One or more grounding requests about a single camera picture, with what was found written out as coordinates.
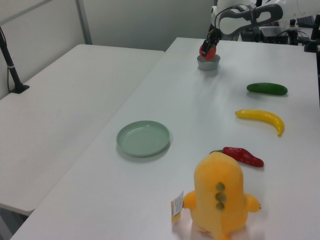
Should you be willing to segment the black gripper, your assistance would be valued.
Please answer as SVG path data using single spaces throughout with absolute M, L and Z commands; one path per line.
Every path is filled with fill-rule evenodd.
M 210 58 L 211 46 L 213 48 L 216 48 L 221 38 L 222 32 L 220 31 L 220 29 L 211 24 L 206 36 L 206 40 L 203 42 L 201 46 L 201 56 L 203 58 Z

